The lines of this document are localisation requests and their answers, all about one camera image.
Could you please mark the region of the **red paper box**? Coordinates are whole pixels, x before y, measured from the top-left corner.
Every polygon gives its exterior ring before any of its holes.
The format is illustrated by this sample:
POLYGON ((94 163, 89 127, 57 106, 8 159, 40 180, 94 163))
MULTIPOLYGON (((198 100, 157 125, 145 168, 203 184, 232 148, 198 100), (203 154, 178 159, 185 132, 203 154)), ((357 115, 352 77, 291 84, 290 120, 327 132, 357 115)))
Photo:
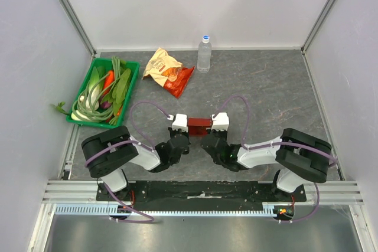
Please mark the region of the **red paper box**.
POLYGON ((211 131, 210 118, 189 117, 187 119, 188 134, 191 137, 203 137, 211 131))

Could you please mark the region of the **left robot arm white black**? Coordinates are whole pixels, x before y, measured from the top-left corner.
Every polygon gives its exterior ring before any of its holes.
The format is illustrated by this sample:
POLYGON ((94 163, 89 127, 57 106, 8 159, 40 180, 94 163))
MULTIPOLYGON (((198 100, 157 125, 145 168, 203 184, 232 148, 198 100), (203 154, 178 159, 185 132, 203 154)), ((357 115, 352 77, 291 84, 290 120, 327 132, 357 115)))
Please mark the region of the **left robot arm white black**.
POLYGON ((183 130, 168 129, 170 139, 154 148, 137 141, 126 126, 119 126, 85 139, 82 151, 90 176, 102 180, 117 201, 129 196, 130 187, 122 167, 138 165, 148 172, 161 172, 179 163, 189 152, 189 136, 183 130))

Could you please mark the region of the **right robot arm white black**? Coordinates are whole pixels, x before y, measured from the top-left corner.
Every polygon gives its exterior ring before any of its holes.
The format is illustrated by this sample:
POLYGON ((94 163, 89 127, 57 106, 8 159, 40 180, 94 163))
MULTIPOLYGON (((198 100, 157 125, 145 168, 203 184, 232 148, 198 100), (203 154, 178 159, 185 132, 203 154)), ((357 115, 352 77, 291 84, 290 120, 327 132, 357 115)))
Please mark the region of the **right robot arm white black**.
POLYGON ((270 187, 277 201, 286 200, 306 182, 325 183, 328 169, 337 164, 332 146, 319 138, 286 128, 277 138, 253 145, 228 144, 213 130, 201 140, 201 147, 217 165, 239 172, 260 165, 280 164, 270 187))

